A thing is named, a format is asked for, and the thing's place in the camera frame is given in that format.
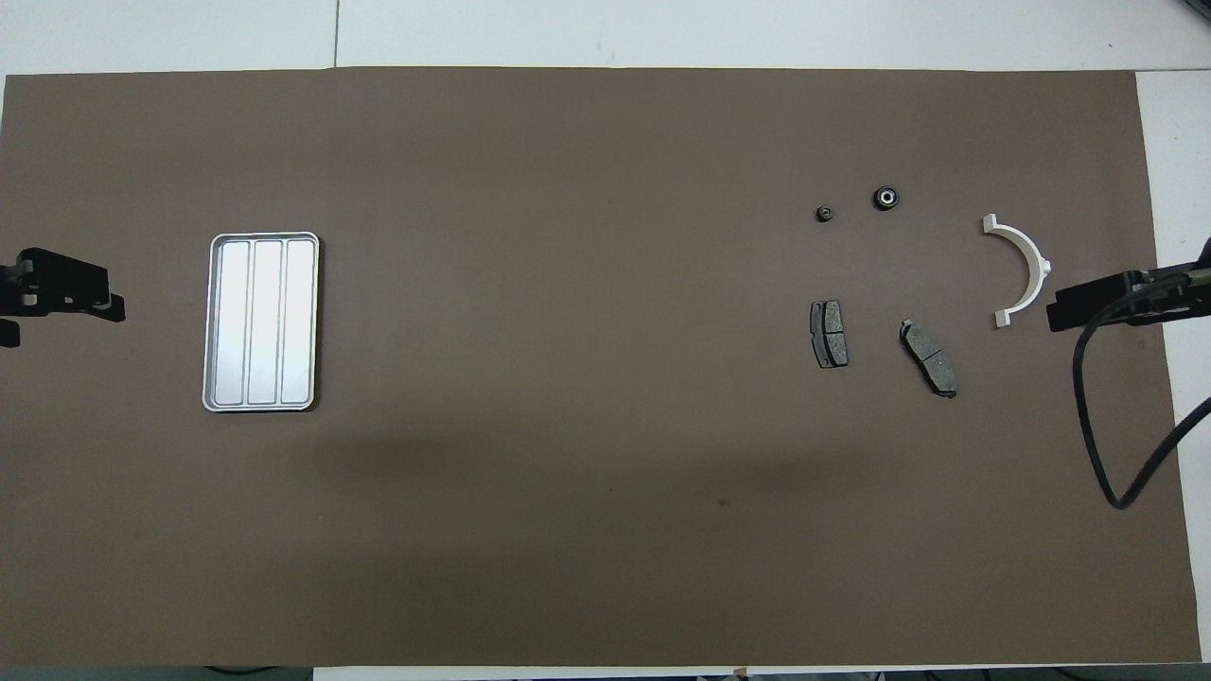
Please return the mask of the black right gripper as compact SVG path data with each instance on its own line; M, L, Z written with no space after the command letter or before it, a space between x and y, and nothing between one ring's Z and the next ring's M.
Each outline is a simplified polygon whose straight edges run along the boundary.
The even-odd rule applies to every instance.
M1055 292L1055 301L1048 305L1048 331L1060 333L1085 327L1103 307L1123 298L1144 285L1157 284L1172 276L1172 271L1121 271L1120 274L1095 279L1089 284L1078 284L1071 288ZM1157 324L1163 315L1152 302L1136 302L1117 311L1108 319L1108 326L1125 324L1141 327Z

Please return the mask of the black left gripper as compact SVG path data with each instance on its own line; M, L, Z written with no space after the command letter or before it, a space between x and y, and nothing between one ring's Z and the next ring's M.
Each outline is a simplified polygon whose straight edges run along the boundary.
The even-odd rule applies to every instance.
M73 313L110 324L126 320L122 296L113 296L107 269L45 248L24 248L2 267L4 316Z

